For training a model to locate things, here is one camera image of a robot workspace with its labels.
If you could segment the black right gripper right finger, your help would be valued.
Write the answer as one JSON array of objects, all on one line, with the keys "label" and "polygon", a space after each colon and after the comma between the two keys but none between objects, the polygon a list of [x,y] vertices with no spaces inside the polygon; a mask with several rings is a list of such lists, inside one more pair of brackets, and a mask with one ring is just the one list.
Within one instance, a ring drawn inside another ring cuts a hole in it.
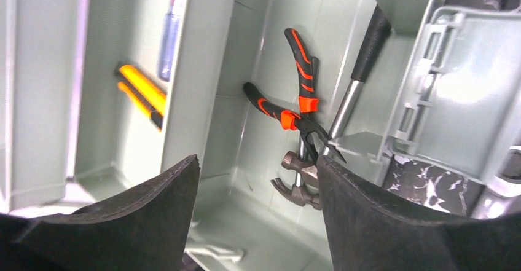
[{"label": "black right gripper right finger", "polygon": [[410,202],[322,155],[319,195],[335,270],[519,270],[520,214],[473,219]]}]

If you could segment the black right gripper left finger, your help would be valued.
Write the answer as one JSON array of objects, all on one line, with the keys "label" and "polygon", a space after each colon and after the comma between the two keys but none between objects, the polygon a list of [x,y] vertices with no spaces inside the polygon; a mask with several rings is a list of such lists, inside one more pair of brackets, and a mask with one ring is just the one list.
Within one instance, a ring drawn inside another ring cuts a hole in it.
[{"label": "black right gripper left finger", "polygon": [[70,214],[1,215],[2,270],[182,270],[196,155]]}]

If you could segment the small black claw hammer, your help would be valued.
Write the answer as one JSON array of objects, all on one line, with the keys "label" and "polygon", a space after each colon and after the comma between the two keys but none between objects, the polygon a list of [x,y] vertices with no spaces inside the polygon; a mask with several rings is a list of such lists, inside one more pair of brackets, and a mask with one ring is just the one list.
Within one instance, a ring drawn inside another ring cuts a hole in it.
[{"label": "small black claw hammer", "polygon": [[316,210],[322,210],[321,200],[318,193],[312,193],[305,185],[304,173],[316,173],[314,164],[308,161],[308,151],[305,142],[299,138],[298,152],[288,151],[281,162],[281,166],[295,172],[294,183],[291,188],[287,187],[281,178],[272,179],[272,186],[288,201],[295,205],[304,207],[311,205]]}]

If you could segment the orange utility knife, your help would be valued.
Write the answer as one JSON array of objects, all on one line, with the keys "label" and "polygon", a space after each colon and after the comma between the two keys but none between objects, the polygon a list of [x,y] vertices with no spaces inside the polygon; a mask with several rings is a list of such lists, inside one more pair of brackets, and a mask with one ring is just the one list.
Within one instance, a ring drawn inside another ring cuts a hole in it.
[{"label": "orange utility knife", "polygon": [[117,88],[161,131],[166,93],[134,65],[118,63],[114,75],[118,78]]}]

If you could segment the red handled pliers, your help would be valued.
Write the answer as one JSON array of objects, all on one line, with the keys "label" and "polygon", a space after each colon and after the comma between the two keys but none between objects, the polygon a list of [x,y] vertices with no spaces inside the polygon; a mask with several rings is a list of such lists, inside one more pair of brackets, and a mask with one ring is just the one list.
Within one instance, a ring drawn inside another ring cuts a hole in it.
[{"label": "red handled pliers", "polygon": [[263,114],[276,119],[284,130],[298,130],[309,156],[313,162],[317,162],[319,153],[313,140],[316,133],[324,146],[346,162],[340,151],[329,142],[332,139],[328,132],[315,120],[313,114],[318,111],[319,98],[316,95],[316,75],[319,59],[308,51],[308,47],[294,28],[286,28],[284,36],[292,50],[296,63],[299,83],[299,111],[295,112],[269,101],[260,90],[252,83],[243,84],[243,92],[250,103]]}]

